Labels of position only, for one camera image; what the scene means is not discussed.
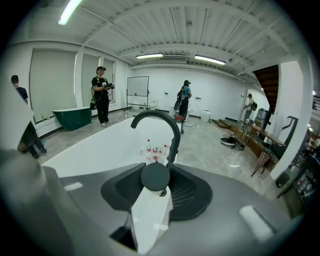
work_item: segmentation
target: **chair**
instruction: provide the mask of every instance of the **chair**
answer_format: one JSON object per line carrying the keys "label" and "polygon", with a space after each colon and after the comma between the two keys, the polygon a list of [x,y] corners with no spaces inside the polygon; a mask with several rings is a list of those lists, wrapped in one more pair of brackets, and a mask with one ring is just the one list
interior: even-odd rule
{"label": "chair", "polygon": [[277,158],[281,158],[285,151],[287,150],[287,147],[291,141],[292,136],[294,135],[294,132],[296,130],[298,118],[293,116],[288,116],[285,120],[285,126],[282,128],[279,140],[284,142],[285,146],[279,146],[276,144],[272,144],[270,149],[275,154]]}

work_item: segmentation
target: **jeans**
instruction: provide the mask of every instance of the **jeans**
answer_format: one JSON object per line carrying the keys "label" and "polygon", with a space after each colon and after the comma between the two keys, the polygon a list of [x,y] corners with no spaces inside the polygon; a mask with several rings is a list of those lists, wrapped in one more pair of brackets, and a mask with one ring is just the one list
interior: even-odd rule
{"label": "jeans", "polygon": [[108,111],[109,111],[109,98],[107,94],[104,94],[100,100],[95,101],[96,110],[98,111],[98,119],[100,124],[108,122]]}
{"label": "jeans", "polygon": [[246,122],[247,119],[249,119],[251,115],[252,110],[246,110],[244,113],[244,122]]}

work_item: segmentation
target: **round base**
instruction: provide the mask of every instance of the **round base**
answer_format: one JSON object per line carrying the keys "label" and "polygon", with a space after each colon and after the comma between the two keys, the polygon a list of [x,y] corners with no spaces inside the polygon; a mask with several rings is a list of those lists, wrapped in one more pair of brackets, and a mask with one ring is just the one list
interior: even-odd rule
{"label": "round base", "polygon": [[150,191],[164,190],[169,180],[169,170],[161,163],[150,163],[141,172],[141,182]]}
{"label": "round base", "polygon": [[230,143],[230,142],[228,142],[228,141],[229,141],[229,138],[221,138],[221,143],[222,143],[223,145],[230,146],[230,147],[236,145],[235,142],[234,142],[234,143]]}

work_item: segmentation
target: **sneakers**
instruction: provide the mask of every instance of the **sneakers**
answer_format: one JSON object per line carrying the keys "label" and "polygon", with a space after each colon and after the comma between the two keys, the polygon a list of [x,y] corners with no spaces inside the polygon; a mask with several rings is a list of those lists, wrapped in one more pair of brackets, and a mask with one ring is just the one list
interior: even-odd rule
{"label": "sneakers", "polygon": [[39,158],[38,154],[32,154],[32,157],[33,157],[34,159],[38,159],[38,158]]}

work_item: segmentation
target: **green bathtub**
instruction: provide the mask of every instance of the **green bathtub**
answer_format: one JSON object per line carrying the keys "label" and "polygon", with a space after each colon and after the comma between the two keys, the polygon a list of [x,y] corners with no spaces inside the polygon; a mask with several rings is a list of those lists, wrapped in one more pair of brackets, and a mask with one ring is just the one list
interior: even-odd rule
{"label": "green bathtub", "polygon": [[74,131],[91,123],[91,109],[88,106],[52,111],[61,126]]}

